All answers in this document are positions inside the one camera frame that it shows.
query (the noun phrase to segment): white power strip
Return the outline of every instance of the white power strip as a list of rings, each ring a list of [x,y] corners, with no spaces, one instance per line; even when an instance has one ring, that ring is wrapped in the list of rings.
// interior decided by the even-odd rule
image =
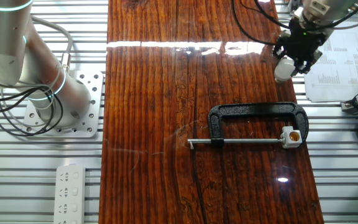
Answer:
[[[58,167],[53,224],[84,224],[84,200],[85,167]]]

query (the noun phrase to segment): dark wood surface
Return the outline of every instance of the dark wood surface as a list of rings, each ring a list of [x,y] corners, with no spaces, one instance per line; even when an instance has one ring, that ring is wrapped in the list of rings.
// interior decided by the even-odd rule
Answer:
[[[235,0],[243,27],[280,29]],[[252,0],[243,0],[255,7]],[[261,2],[277,16],[272,2]],[[296,101],[271,47],[228,0],[109,0],[99,223],[322,223],[306,146],[197,145],[220,104]],[[279,137],[285,118],[225,122],[227,138]]]

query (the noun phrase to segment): metal rod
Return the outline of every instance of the metal rod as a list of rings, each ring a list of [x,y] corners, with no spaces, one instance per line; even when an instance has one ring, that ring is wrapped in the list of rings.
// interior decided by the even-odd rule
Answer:
[[[187,139],[190,144],[190,148],[194,149],[194,144],[211,144],[210,139]],[[284,139],[223,139],[224,143],[235,144],[235,143],[284,143]]]

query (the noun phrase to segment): white cylinder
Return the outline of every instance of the white cylinder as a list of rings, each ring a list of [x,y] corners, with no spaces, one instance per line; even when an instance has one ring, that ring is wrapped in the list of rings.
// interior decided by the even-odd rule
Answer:
[[[295,66],[293,65],[293,60],[289,58],[281,59],[274,70],[276,82],[281,83],[291,79],[291,74],[294,70]]]

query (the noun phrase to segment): paper sheet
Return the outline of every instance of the paper sheet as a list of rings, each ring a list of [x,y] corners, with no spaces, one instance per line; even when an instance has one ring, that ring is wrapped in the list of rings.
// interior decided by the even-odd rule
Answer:
[[[323,55],[305,75],[306,97],[312,102],[351,100],[358,94],[358,27],[335,30],[319,50]]]

